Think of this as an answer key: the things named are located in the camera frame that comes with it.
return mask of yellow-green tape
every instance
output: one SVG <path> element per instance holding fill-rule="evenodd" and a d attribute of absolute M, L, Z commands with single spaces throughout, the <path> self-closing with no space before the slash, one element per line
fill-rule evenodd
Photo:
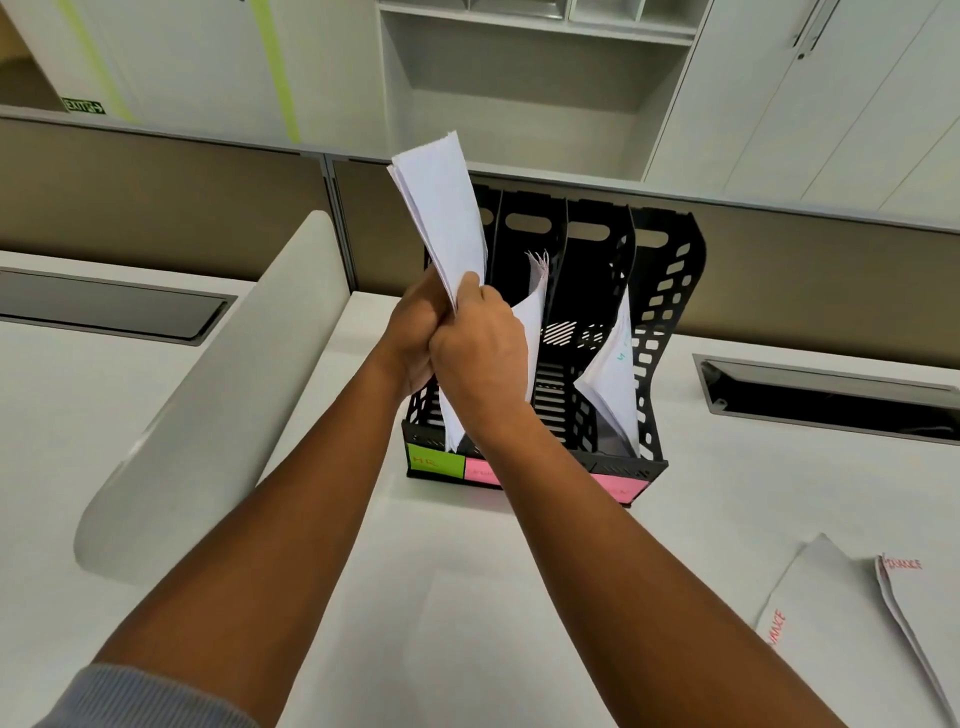
<path fill-rule="evenodd" d="M 410 469 L 426 473 L 438 473 L 450 477 L 464 476 L 467 459 L 455 452 L 442 452 L 419 445 L 407 443 L 407 452 L 410 454 Z"/>
<path fill-rule="evenodd" d="M 63 13 L 63 18 L 66 20 L 67 25 L 70 26 L 70 30 L 73 31 L 73 34 L 80 42 L 80 47 L 84 50 L 86 61 L 93 68 L 97 80 L 104 88 L 110 108 L 120 118 L 135 123 L 136 119 L 133 118 L 133 114 L 131 114 L 130 109 L 127 108 L 127 102 L 123 100 L 120 89 L 117 88 L 117 85 L 113 82 L 113 76 L 110 75 L 107 63 L 104 61 L 104 57 L 100 55 L 97 44 L 93 42 L 93 38 L 90 37 L 90 33 L 87 31 L 84 22 L 80 18 L 80 14 L 77 12 L 77 7 L 73 4 L 73 0 L 57 0 L 57 7 L 60 8 L 60 12 Z"/>
<path fill-rule="evenodd" d="M 287 66 L 283 62 L 283 52 L 280 50 L 280 39 L 276 34 L 274 14 L 270 11 L 270 0 L 251 0 L 250 5 L 253 10 L 253 17 L 256 19 L 256 27 L 260 30 L 263 50 L 267 54 L 270 75 L 274 77 L 276 99 L 280 102 L 280 111 L 283 114 L 283 123 L 287 127 L 287 136 L 290 137 L 290 141 L 300 143 L 300 128 L 297 126 L 294 97 L 290 93 L 290 83 L 287 81 Z"/>

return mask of person's right hand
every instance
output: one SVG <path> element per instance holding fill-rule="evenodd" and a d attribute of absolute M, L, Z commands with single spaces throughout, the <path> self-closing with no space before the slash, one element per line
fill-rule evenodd
<path fill-rule="evenodd" d="M 430 340 L 437 380 L 473 442 L 529 405 L 527 340 L 523 324 L 491 286 L 467 273 L 457 291 L 457 313 Z"/>

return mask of green sticky note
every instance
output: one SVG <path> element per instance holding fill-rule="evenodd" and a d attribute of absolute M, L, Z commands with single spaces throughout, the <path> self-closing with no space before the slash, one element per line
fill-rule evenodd
<path fill-rule="evenodd" d="M 464 455 L 454 452 L 421 448 L 419 445 L 407 443 L 407 452 L 410 455 L 410 468 L 426 473 L 438 473 L 450 477 L 463 477 L 467 459 Z"/>

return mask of forearm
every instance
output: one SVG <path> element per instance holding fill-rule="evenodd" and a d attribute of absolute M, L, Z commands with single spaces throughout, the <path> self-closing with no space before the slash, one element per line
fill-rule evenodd
<path fill-rule="evenodd" d="M 841 725 L 529 407 L 477 442 L 619 725 Z"/>
<path fill-rule="evenodd" d="M 363 520 L 401 400 L 398 378 L 368 358 L 96 661 L 173 678 L 275 724 Z"/>

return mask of person's left hand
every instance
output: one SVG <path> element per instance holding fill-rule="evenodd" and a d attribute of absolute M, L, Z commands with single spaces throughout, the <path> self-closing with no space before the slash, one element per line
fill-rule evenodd
<path fill-rule="evenodd" d="M 403 294 L 371 352 L 371 358 L 400 378 L 404 397 L 422 389 L 433 376 L 428 344 L 449 309 L 450 299 L 431 264 Z"/>

